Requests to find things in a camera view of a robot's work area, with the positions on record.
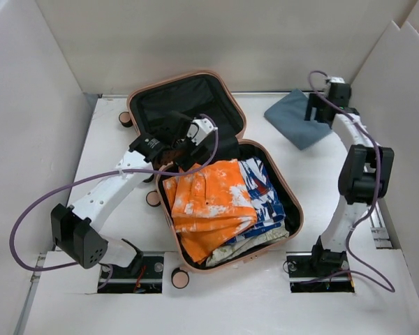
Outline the cream green printed cloth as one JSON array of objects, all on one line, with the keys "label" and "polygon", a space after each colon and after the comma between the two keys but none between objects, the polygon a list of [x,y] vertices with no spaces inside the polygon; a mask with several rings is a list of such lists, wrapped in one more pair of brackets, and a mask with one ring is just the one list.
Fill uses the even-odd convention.
[{"label": "cream green printed cloth", "polygon": [[286,239],[290,236],[289,231],[284,226],[279,228],[274,228],[264,232],[255,237],[248,237],[241,241],[237,241],[234,244],[227,244],[225,246],[220,246],[215,249],[212,254],[206,259],[205,265],[207,267],[214,267],[219,263],[231,260],[244,252],[252,249],[256,246],[261,246],[263,244],[273,244],[282,239]]}]

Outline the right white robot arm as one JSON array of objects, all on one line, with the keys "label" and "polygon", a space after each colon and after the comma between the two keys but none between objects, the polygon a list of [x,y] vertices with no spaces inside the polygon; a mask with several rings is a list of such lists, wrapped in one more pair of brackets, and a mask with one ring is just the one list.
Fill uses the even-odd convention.
[{"label": "right white robot arm", "polygon": [[351,233],[371,215],[387,193],[395,153],[368,133],[358,111],[349,107],[351,86],[341,77],[327,77],[323,93],[311,93],[305,120],[326,124],[341,139],[348,153],[339,174],[340,199],[326,230],[309,257],[314,276],[348,269]]}]

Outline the orange white cloth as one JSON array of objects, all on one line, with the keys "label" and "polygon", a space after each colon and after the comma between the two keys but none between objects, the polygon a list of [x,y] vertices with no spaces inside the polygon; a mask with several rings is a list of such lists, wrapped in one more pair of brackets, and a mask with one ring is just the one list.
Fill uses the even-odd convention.
[{"label": "orange white cloth", "polygon": [[201,263],[257,222],[238,160],[162,181],[174,230],[192,261]]}]

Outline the grey cloth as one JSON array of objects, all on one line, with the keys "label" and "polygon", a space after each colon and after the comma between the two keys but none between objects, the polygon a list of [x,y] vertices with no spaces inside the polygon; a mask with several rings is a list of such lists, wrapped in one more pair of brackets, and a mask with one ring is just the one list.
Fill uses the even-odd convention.
[{"label": "grey cloth", "polygon": [[264,113],[265,119],[300,151],[310,148],[332,132],[327,124],[313,119],[304,120],[308,102],[302,91],[294,89]]}]

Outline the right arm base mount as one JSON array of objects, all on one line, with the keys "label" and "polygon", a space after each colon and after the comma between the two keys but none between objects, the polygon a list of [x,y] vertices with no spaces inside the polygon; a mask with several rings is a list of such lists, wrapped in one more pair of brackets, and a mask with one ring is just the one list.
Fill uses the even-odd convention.
[{"label": "right arm base mount", "polygon": [[291,293],[354,293],[345,253],[340,259],[316,258],[311,252],[287,253],[283,270]]}]

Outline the pink hard-shell suitcase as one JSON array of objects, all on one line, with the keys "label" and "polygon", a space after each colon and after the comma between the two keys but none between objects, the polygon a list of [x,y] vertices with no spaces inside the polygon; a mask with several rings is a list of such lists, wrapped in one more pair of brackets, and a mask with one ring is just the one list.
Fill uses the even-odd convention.
[{"label": "pink hard-shell suitcase", "polygon": [[291,237],[300,231],[304,217],[299,201],[269,151],[244,138],[247,118],[219,75],[197,71],[151,84],[130,94],[126,105],[127,115],[119,119],[122,126],[134,127],[138,135],[150,134],[156,139],[172,135],[163,123],[170,113],[209,116],[219,129],[219,143],[212,160],[259,158],[284,207],[283,227]]}]

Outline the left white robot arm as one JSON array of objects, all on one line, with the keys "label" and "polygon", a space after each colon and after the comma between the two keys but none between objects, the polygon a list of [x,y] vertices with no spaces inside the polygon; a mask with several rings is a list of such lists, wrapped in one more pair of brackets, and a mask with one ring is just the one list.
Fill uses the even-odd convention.
[{"label": "left white robot arm", "polygon": [[141,133],[113,170],[96,177],[97,185],[73,204],[58,204],[50,214],[52,237],[84,269],[97,264],[117,267],[125,276],[137,275],[143,253],[125,239],[101,235],[104,223],[120,203],[149,175],[167,176],[161,167],[174,163],[184,174],[193,164],[209,163],[218,149],[214,121],[205,114],[191,118],[170,112],[152,133]]}]

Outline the blue white red cloth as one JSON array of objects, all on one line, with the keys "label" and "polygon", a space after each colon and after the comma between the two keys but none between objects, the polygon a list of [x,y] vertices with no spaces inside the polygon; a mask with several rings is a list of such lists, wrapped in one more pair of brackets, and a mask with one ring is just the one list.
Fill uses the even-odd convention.
[{"label": "blue white red cloth", "polygon": [[286,213],[264,163],[257,157],[238,162],[257,220],[250,228],[229,239],[226,245],[248,239],[266,238],[267,241],[289,235],[285,227]]}]

